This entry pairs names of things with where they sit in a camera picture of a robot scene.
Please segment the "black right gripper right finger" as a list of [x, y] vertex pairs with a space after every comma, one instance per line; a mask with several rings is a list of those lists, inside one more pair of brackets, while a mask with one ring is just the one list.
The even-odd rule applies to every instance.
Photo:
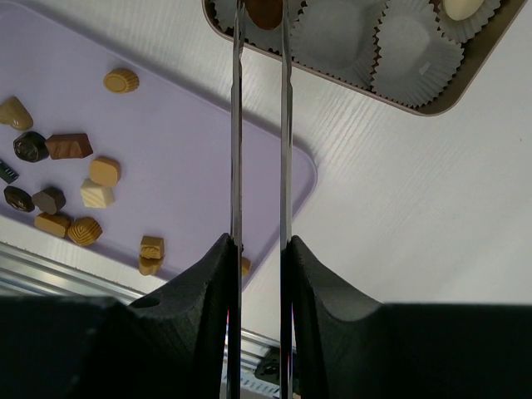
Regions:
[[381, 303], [299, 237], [290, 263], [302, 397], [530, 397], [530, 306]]

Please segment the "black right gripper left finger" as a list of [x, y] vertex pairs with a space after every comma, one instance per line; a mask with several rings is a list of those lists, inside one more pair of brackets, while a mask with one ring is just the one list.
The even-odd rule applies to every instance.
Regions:
[[196, 264], [130, 304], [2, 298], [2, 397], [218, 397], [234, 251], [221, 235]]

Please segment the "caramel cube chocolate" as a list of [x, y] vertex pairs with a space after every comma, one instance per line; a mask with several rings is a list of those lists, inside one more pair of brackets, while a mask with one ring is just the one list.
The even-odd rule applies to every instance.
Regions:
[[140, 242], [139, 271], [142, 275], [155, 275], [165, 257], [165, 241], [161, 237], [145, 235]]

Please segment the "brown oval chocolate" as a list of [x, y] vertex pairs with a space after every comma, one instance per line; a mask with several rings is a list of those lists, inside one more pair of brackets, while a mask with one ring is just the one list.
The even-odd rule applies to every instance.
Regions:
[[273, 30], [283, 19], [282, 0], [245, 0], [251, 20], [263, 30]]

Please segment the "white oval chocolate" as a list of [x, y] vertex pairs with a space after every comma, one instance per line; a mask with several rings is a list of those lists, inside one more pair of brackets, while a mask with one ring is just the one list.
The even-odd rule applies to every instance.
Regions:
[[474, 15], [484, 0], [442, 0], [446, 15], [453, 21], [462, 21]]

